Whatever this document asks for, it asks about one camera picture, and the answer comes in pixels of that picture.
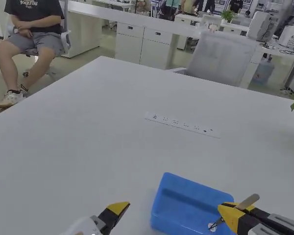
power outlet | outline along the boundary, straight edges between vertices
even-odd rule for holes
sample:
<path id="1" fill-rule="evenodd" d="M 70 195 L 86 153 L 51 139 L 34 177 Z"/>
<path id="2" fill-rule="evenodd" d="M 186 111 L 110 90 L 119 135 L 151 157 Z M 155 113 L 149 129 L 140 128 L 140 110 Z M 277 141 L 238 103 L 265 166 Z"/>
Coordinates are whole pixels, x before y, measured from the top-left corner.
<path id="1" fill-rule="evenodd" d="M 211 136 L 218 139 L 221 138 L 220 134 L 213 128 L 206 128 L 202 125 L 191 124 L 185 121 L 177 120 L 176 118 L 169 118 L 167 116 L 162 116 L 156 113 L 146 112 L 145 119 L 166 124 L 169 126 L 174 126 L 177 128 L 187 130 L 187 131 L 192 131 L 192 132 L 200 133 L 203 135 Z"/>

white desk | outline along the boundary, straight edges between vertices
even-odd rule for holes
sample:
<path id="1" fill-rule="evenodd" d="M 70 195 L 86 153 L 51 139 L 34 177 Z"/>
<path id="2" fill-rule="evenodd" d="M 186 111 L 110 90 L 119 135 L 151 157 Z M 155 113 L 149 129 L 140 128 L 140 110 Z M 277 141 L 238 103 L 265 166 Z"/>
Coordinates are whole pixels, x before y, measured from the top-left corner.
<path id="1" fill-rule="evenodd" d="M 122 200 L 132 205 L 113 234 L 159 234 L 150 211 L 167 171 L 236 201 L 256 192 L 256 206 L 294 219 L 291 103 L 96 59 L 0 114 L 0 235 L 58 235 Z M 147 121 L 146 111 L 221 139 Z"/>
<path id="2" fill-rule="evenodd" d="M 257 70 L 258 64 L 260 63 L 261 58 L 263 57 L 264 53 L 294 60 L 294 55 L 285 54 L 285 53 L 280 52 L 280 50 L 292 50 L 291 48 L 283 47 L 283 46 L 279 45 L 273 39 L 272 39 L 272 41 L 268 42 L 268 44 L 275 46 L 275 48 L 268 49 L 268 48 L 262 47 L 261 45 L 259 45 L 256 48 L 255 53 L 252 57 L 252 60 L 250 61 L 249 65 L 243 75 L 241 85 L 240 85 L 241 88 L 246 88 L 246 89 L 248 88 L 248 86 L 253 78 L 253 75 L 255 74 L 255 72 Z M 288 77 L 285 79 L 285 82 L 290 77 L 293 66 L 294 66 L 294 62 L 293 62 L 291 70 L 289 71 Z"/>
<path id="3" fill-rule="evenodd" d="M 201 19 L 202 17 L 178 14 L 175 16 L 174 22 L 190 25 L 191 21 L 201 22 Z M 221 23 L 220 26 L 223 27 L 224 32 L 230 32 L 230 33 L 235 33 L 239 35 L 241 35 L 242 32 L 247 33 L 249 31 L 249 27 L 233 24 L 233 23 Z M 182 50 L 185 49 L 186 39 L 187 37 L 185 36 L 179 37 L 178 43 L 177 43 L 178 49 L 182 49 Z"/>
<path id="4" fill-rule="evenodd" d="M 116 0 L 92 0 L 94 5 L 99 2 L 99 3 L 103 3 L 106 5 L 113 5 L 113 6 L 118 6 L 121 7 L 123 9 L 123 11 L 128 11 L 129 8 L 131 8 L 131 3 L 124 3 L 124 2 L 119 2 Z"/>
<path id="5" fill-rule="evenodd" d="M 99 46 L 102 27 L 101 19 L 128 24 L 130 26 L 147 28 L 161 33 L 174 34 L 175 36 L 172 36 L 171 41 L 168 42 L 170 49 L 165 49 L 166 52 L 162 55 L 162 61 L 164 61 L 163 65 L 170 63 L 172 55 L 171 51 L 176 44 L 175 42 L 177 41 L 176 38 L 178 38 L 178 35 L 190 37 L 198 35 L 198 30 L 190 25 L 177 25 L 171 21 L 94 6 L 91 4 L 70 1 L 68 10 L 68 26 L 72 31 L 70 34 L 72 47 L 70 53 L 66 55 L 66 57 L 69 58 Z M 148 55 L 147 57 L 150 58 L 148 61 L 154 61 L 154 58 L 159 58 L 158 55 Z"/>

blue plastic box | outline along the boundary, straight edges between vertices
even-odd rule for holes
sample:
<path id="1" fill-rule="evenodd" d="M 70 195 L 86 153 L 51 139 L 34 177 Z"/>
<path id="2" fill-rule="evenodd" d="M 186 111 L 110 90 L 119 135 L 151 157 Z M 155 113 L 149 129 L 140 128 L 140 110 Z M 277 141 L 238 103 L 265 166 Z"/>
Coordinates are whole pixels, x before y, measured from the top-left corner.
<path id="1" fill-rule="evenodd" d="M 225 192 L 165 173 L 151 210 L 151 226 L 169 235 L 234 235 L 223 223 L 208 230 L 220 214 L 218 205 L 233 202 Z"/>

robotic arm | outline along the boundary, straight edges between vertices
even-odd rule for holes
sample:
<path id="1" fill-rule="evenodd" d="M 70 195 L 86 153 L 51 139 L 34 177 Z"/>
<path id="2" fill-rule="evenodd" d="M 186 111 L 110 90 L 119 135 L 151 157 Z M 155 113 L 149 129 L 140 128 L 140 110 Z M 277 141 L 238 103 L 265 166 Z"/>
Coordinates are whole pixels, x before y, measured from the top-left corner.
<path id="1" fill-rule="evenodd" d="M 61 235 L 109 235 L 129 206 L 128 202 L 111 204 L 98 217 L 80 218 Z"/>
<path id="2" fill-rule="evenodd" d="M 226 223 L 237 235 L 294 235 L 294 220 L 254 207 L 252 204 L 258 199 L 259 196 L 253 194 L 241 203 L 224 202 L 218 205 L 221 218 L 209 229 Z"/>

white table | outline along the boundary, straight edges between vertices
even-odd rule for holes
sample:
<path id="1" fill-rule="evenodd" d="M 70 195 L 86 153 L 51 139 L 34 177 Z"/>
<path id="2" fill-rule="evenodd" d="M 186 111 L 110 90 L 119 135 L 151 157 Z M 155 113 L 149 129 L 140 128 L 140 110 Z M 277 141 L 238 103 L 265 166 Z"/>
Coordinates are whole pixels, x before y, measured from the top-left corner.
<path id="1" fill-rule="evenodd" d="M 124 3 L 124 2 L 119 2 L 116 0 L 92 0 L 93 4 L 96 5 L 97 2 L 103 3 L 105 5 L 113 5 L 113 6 L 118 6 L 123 9 L 123 11 L 128 11 L 129 8 L 131 8 L 132 4 L 131 3 Z"/>
<path id="2" fill-rule="evenodd" d="M 100 57 L 0 114 L 0 235 L 58 235 L 123 200 L 132 205 L 112 234 L 158 234 L 150 211 L 167 171 L 236 201 L 256 192 L 256 206 L 294 219 L 291 103 Z"/>
<path id="3" fill-rule="evenodd" d="M 256 48 L 255 53 L 252 57 L 252 60 L 250 61 L 249 65 L 243 75 L 242 82 L 240 85 L 241 88 L 246 88 L 246 89 L 248 88 L 248 86 L 253 78 L 253 75 L 255 74 L 255 72 L 257 70 L 258 64 L 261 62 L 261 59 L 262 59 L 264 53 L 294 60 L 294 55 L 280 52 L 280 50 L 291 50 L 292 51 L 291 48 L 287 48 L 287 47 L 279 45 L 274 39 L 272 39 L 270 42 L 268 42 L 268 44 L 274 46 L 274 49 L 268 49 L 268 48 L 265 48 L 261 45 L 259 45 Z M 293 62 L 293 65 L 291 66 L 291 69 L 288 73 L 288 76 L 286 77 L 284 82 L 287 82 L 288 79 L 291 79 L 293 77 L 293 74 L 292 74 L 293 67 L 294 67 L 294 62 Z"/>
<path id="4" fill-rule="evenodd" d="M 72 31 L 70 34 L 72 46 L 69 54 L 66 55 L 68 58 L 99 46 L 102 19 L 128 24 L 131 26 L 148 28 L 164 33 L 171 33 L 174 35 L 184 35 L 189 37 L 198 35 L 198 30 L 190 25 L 176 25 L 174 22 L 94 6 L 91 5 L 91 3 L 85 4 L 76 1 L 69 1 L 68 11 L 68 27 Z M 167 53 L 166 56 L 163 56 L 162 60 L 169 62 L 171 59 L 170 56 L 171 54 Z"/>
<path id="5" fill-rule="evenodd" d="M 201 22 L 201 19 L 202 19 L 202 17 L 190 16 L 190 15 L 185 15 L 185 14 L 178 14 L 175 16 L 174 22 L 190 25 L 190 23 L 192 21 L 193 22 Z M 230 33 L 235 33 L 235 34 L 239 34 L 239 35 L 241 35 L 242 32 L 245 32 L 245 34 L 247 34 L 247 32 L 249 31 L 249 27 L 238 25 L 238 24 L 233 24 L 233 23 L 223 23 L 222 22 L 220 26 L 223 28 L 224 32 L 230 32 Z M 180 36 L 178 39 L 177 48 L 184 50 L 185 45 L 186 45 L 186 40 L 187 40 L 187 37 Z"/>

